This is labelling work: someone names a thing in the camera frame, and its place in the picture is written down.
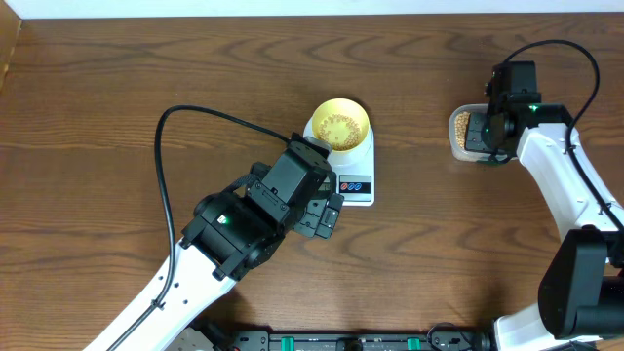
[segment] black wire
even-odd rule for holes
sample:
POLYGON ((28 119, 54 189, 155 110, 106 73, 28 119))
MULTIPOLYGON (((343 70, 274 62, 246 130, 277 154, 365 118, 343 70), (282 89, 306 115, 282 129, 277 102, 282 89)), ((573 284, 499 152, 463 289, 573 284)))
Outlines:
MULTIPOLYGON (((594 101, 594 98, 596 97, 596 94, 598 93, 598 88, 601 84, 601 73, 600 73, 600 70, 598 69, 598 63, 596 62, 596 59, 585 48, 583 48, 582 46, 574 42, 570 42, 570 41, 562 40, 562 39, 551 39, 551 40, 539 41, 539 42, 535 42, 535 43, 523 46, 520 49, 516 50, 509 57, 507 57, 503 61, 503 63, 509 62, 509 60, 512 59, 515 55, 527 49, 534 48, 537 46, 542 46, 542 45, 549 45, 549 44, 567 45, 569 47, 572 47, 578 50, 590 61, 590 63, 592 64, 592 68, 594 68, 594 76, 596 77, 594 91, 587 99, 587 102, 585 102, 585 104, 583 105, 583 108, 581 108, 581 110, 578 111, 578 114, 576 115, 576 117, 574 117, 572 122, 567 126, 567 130, 565 131, 565 151, 569 155, 569 158, 572 161, 574 168, 578 172, 578 175, 581 177, 581 179, 583 179, 583 182, 585 183, 589 191, 592 193, 592 195, 594 195, 594 198, 596 198, 598 205, 601 207, 601 211, 606 214, 606 216, 611 220, 611 222, 613 222, 613 224, 615 225, 618 231, 624 232, 624 226, 622 225, 622 223, 615 216, 615 214, 613 214, 613 212, 610 209, 610 206, 605 202, 605 199, 603 199, 601 194, 598 192, 598 189, 596 189, 594 184, 592 184, 592 181, 590 180, 590 178, 585 174, 585 171, 581 167, 580 163, 578 162, 578 159, 576 158, 576 154, 574 153, 575 146, 573 146, 571 142, 571 136, 572 136, 572 131, 574 130, 574 126, 576 126, 576 123, 578 122, 578 120, 581 119, 581 116, 583 116, 583 114, 585 113, 589 105, 592 103, 592 101, 594 101)), ((609 257, 613 257, 615 255, 621 254, 621 253, 616 252, 620 249, 620 242, 622 239, 621 237, 622 235, 616 235, 615 243, 611 247, 611 253, 609 253, 609 257)))
POLYGON ((147 307, 145 312, 143 312, 143 314, 140 315, 140 317, 138 317, 136 321, 132 323, 132 325, 129 326, 128 329, 124 331, 124 333, 121 334, 121 336, 119 336, 117 340, 115 340, 115 342, 113 342, 112 345, 110 345, 110 347, 108 348, 108 351, 115 350, 117 347, 119 347, 119 345, 121 345, 121 343, 124 342, 124 340, 128 336, 130 336, 130 334, 134 332, 135 329, 138 328, 138 326, 140 326, 140 324, 143 323, 143 321, 145 321, 145 319, 147 319, 147 317, 156 308, 162 308, 164 306, 163 299, 165 298, 165 295, 169 291, 169 288, 171 287, 172 282, 174 281, 174 273, 176 272, 176 231, 174 230, 174 218, 172 216, 171 205, 169 204, 167 184, 165 183, 165 174, 163 172, 163 159, 161 156, 161 139, 162 139, 163 129, 165 128, 165 122, 167 121, 167 118, 169 117, 169 115, 171 115, 172 113, 176 111, 196 111, 196 112, 208 113, 213 116, 221 117, 228 121, 235 122, 242 126, 245 126, 253 130, 263 132, 270 136, 276 137, 285 143, 289 142, 289 139, 285 136, 282 136, 281 134, 278 134, 266 128, 262 128, 255 124, 249 123, 242 119, 238 119, 236 117, 230 116, 223 112, 215 111, 206 107, 193 106, 193 105, 178 105, 178 106, 170 107, 167 111, 165 111, 165 113, 163 113, 160 120, 158 121, 158 126, 156 127, 156 135, 154 137, 154 161, 156 163, 156 177, 158 178, 158 186, 160 187, 160 197, 161 197, 161 200, 163 201, 163 207, 165 208, 165 219, 167 222, 167 231, 169 234, 169 268, 167 271, 167 280, 165 281, 165 286, 163 287, 163 289, 160 291, 158 296, 156 296, 156 298, 152 300, 152 303, 149 305, 149 307, 147 307))
POLYGON ((459 350, 459 351, 470 351, 475 348, 475 346, 472 344, 472 341, 468 340, 468 337, 466 337, 466 334, 464 334, 458 326, 456 326, 455 324, 451 322, 440 322, 440 323, 435 324, 433 327, 431 327, 431 329, 427 332, 427 342, 429 343, 431 348, 434 349, 434 351, 442 351, 440 348, 438 348, 438 346, 434 345, 433 342, 431 341, 431 334, 433 333, 435 329, 439 328, 440 326, 452 327, 457 332, 459 332, 459 334, 461 335, 461 338, 463 338, 464 341, 466 341, 468 345, 470 345, 470 348, 459 350))

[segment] wooden tabletop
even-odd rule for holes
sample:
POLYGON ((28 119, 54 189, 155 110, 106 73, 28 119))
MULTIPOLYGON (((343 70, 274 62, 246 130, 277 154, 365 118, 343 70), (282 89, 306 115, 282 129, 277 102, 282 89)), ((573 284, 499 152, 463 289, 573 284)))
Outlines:
MULTIPOLYGON (((529 306, 560 244, 554 220, 517 162, 455 160, 448 121, 487 102, 493 65, 551 38, 582 44, 601 66, 578 129, 622 202, 622 15, 28 20, 0 94, 0 349, 83 348, 155 274, 168 243, 153 134, 181 103, 288 135, 323 101, 352 98, 376 138, 375 204, 345 208, 328 241, 289 234, 208 317, 426 331, 529 306)), ((591 92, 591 67, 571 49, 520 59, 536 60, 544 101, 575 113, 591 92)), ((175 115, 163 153, 176 230, 198 200, 283 147, 175 115)))

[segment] green connector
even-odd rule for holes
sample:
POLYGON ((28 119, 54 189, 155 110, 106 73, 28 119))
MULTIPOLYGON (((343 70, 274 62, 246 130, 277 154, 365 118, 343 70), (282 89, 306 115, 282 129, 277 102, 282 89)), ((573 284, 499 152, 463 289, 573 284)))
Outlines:
POLYGON ((282 337, 282 351, 294 351, 294 338, 293 337, 290 337, 290 336, 282 337))
POLYGON ((409 338, 408 339, 408 350, 420 350, 420 339, 418 338, 409 338))

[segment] white wall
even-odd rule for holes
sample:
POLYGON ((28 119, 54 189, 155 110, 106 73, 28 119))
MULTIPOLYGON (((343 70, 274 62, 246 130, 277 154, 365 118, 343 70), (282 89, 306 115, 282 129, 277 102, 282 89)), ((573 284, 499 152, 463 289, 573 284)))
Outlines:
POLYGON ((619 12, 624 0, 5 0, 23 19, 619 12))

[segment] yellow bowl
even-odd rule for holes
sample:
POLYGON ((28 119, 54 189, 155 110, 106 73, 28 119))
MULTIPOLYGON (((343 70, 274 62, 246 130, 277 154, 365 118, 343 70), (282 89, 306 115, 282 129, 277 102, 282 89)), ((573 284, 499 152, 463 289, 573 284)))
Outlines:
POLYGON ((370 128, 364 108, 346 98, 325 101, 312 115, 314 137, 329 143, 333 151, 349 151, 360 145, 370 128))

